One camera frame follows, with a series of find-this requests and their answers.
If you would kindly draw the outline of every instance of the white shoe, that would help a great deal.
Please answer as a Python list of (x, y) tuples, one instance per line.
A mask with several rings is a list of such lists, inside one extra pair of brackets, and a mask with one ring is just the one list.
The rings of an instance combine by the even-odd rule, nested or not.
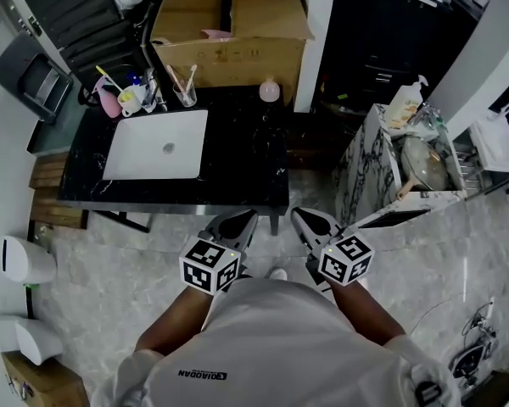
[(288, 280), (288, 274), (287, 272), (282, 268), (275, 268), (271, 271), (270, 275), (268, 276), (269, 279), (275, 279), (278, 281), (286, 281)]

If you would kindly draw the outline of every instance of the sink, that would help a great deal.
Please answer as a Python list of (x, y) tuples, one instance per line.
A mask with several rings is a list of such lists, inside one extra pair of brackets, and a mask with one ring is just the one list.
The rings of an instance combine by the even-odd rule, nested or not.
[(509, 123), (505, 116), (487, 110), (469, 133), (485, 170), (509, 173)]
[(207, 110), (189, 110), (122, 120), (115, 130), (103, 179), (196, 178), (207, 114)]

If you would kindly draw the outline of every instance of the bathroom vanity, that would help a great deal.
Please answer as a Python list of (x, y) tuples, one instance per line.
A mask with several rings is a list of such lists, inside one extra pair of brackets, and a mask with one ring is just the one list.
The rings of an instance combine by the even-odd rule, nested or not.
[[(389, 130), (383, 119), (385, 107), (373, 104), (333, 172), (336, 213), (343, 226), (395, 226), (467, 196), (456, 150), (445, 128)], [(398, 200), (396, 194), (407, 182), (400, 164), (401, 143), (411, 134), (422, 136), (439, 153), (445, 162), (449, 185), (441, 192), (413, 188)]]

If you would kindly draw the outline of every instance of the white t-shirt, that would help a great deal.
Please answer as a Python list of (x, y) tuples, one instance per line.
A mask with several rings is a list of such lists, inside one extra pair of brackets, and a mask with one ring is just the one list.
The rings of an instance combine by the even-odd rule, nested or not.
[(460, 405), (449, 371), (407, 336), (381, 347), (305, 285), (242, 279), (215, 297), (199, 335), (167, 357), (126, 358), (91, 404), (388, 407), (419, 405), (421, 383), (441, 392), (430, 406)]

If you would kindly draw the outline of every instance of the cardboard box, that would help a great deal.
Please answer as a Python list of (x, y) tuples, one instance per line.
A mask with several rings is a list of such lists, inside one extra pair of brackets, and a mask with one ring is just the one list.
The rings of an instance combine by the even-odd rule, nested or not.
[(273, 77), (288, 103), (296, 92), (305, 40), (313, 36), (300, 0), (232, 0), (232, 38), (206, 39), (219, 30), (221, 0), (164, 0), (151, 42), (160, 60), (194, 85), (259, 85)]
[(3, 353), (2, 358), (9, 378), (31, 388), (25, 401), (30, 407), (88, 407), (82, 379), (57, 360), (36, 366), (19, 351)]

